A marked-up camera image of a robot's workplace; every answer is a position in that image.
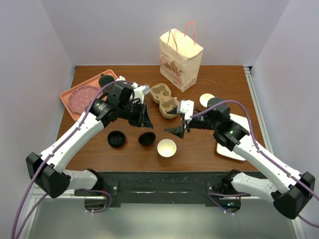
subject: white wall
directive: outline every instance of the white wall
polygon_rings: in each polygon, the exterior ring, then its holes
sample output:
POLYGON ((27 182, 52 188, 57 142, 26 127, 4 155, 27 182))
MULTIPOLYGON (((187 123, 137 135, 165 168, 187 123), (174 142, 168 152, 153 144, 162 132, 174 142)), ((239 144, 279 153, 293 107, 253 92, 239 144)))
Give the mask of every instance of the white wall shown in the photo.
POLYGON ((54 142, 73 66, 39 0, 0 3, 0 237, 29 183, 26 156, 54 142))
MULTIPOLYGON (((291 0, 252 68, 275 154, 319 180, 319 1, 291 0)), ((319 203, 302 215, 319 224, 319 203)), ((319 229, 305 226, 309 239, 319 229)))
POLYGON ((41 0, 73 64, 158 64, 159 37, 196 22, 202 64, 252 65, 289 0, 41 0))

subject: paper bag handle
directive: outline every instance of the paper bag handle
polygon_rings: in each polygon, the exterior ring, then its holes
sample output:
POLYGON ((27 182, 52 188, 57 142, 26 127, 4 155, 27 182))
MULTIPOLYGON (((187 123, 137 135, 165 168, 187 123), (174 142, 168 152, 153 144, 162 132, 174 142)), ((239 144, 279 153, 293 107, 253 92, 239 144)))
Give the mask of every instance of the paper bag handle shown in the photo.
POLYGON ((173 37, 173 39, 174 39, 175 46, 176 46, 176 51, 177 51, 177 44, 176 44, 175 37, 174 37, 174 35, 173 35, 173 33, 172 33, 172 31, 171 31, 171 30, 169 30, 169 33, 168 33, 168 40, 167 40, 167 43, 169 42, 169 36, 170 36, 170 34, 172 35, 172 37, 173 37))
POLYGON ((188 25, 190 25, 190 24, 194 24, 194 29, 193 29, 193 39, 194 39, 194 44, 195 44, 195 22, 190 21, 188 24, 186 24, 185 32, 184 32, 184 36, 186 36, 186 30, 187 30, 188 25))

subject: white paper cup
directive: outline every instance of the white paper cup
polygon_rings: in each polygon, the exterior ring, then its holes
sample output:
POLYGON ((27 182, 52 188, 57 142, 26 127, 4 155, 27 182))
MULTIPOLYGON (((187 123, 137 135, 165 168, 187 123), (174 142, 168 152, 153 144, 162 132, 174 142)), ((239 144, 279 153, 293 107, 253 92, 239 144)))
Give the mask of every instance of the white paper cup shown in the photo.
POLYGON ((206 93, 200 96, 199 102, 202 106, 207 107, 207 103, 211 98, 214 98, 214 96, 212 94, 206 93))
POLYGON ((173 140, 163 139, 158 144, 158 152, 163 157, 172 157, 176 153, 176 144, 173 140))

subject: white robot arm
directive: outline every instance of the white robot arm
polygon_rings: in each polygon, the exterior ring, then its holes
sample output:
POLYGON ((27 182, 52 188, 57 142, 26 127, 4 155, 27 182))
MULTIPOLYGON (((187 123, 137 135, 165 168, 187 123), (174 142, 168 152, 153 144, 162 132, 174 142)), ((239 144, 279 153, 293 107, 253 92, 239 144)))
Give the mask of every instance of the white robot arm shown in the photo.
POLYGON ((185 130, 190 132, 191 128, 214 130, 214 138, 218 143, 247 159, 267 178, 258 179, 232 170, 222 180, 220 191, 224 194, 247 193, 262 198, 273 203, 285 217, 296 218, 312 198, 296 180, 313 191, 314 176, 308 172, 301 174, 289 167, 256 142, 252 134, 230 119, 230 108, 221 98, 209 100, 208 109, 201 113, 193 115, 193 111, 193 101, 179 102, 169 114, 181 115, 182 126, 165 130, 180 138, 183 138, 185 130))
POLYGON ((123 118, 132 126, 153 128, 147 104, 144 102, 144 96, 150 92, 150 87, 129 84, 124 79, 120 78, 114 84, 105 101, 96 99, 89 112, 84 112, 53 145, 40 155, 31 153, 27 157, 30 178, 33 178, 40 164, 48 159, 35 183, 51 198, 56 198, 69 189, 103 190, 103 178, 94 170, 71 171, 65 168, 80 148, 110 122, 123 118))

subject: wooden table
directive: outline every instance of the wooden table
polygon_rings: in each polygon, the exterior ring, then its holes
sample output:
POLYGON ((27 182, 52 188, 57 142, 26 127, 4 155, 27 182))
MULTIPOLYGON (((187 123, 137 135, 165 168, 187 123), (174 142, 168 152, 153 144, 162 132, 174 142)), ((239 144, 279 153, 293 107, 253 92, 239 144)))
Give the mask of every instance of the wooden table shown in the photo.
MULTIPOLYGON (((187 99, 195 102, 195 107, 203 110, 199 97, 211 93, 224 99, 241 102, 250 114, 256 139, 264 144, 258 124, 255 108, 248 88, 247 80, 241 66, 201 66, 197 83, 185 92, 169 82, 161 73, 159 66, 78 66, 72 87, 86 81, 99 73, 112 69, 117 76, 124 76, 128 81, 148 84, 150 87, 165 83, 169 86, 173 97, 178 100, 187 99)), ((154 129, 132 127, 127 121, 119 119, 109 124, 102 132, 95 135, 70 161, 69 170, 85 170, 92 168, 96 171, 256 171, 247 161, 237 161, 220 156, 216 153, 216 141, 213 131, 192 129, 185 133, 184 139, 164 131, 164 128, 181 125, 179 117, 165 119, 160 114, 159 106, 152 101, 150 94, 146 96, 149 115, 154 129), (109 146, 107 136, 114 130, 122 131, 126 144, 115 149, 109 146), (152 146, 144 147, 138 143, 140 134, 152 131, 156 141, 152 146), (163 158, 157 152, 157 144, 162 139, 169 138, 177 145, 177 152, 171 158, 163 158)), ((230 105, 231 112, 244 116, 237 105, 230 105)), ((62 136, 74 121, 64 111, 58 137, 62 136)))

